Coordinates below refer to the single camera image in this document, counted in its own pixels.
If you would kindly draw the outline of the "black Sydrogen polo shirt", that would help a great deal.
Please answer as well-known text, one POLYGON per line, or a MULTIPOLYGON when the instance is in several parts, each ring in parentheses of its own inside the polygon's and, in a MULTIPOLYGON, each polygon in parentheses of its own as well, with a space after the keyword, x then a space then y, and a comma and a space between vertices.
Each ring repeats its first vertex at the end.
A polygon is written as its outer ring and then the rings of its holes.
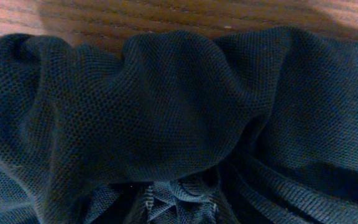
POLYGON ((358 223, 358 42, 0 37, 0 223, 358 223))

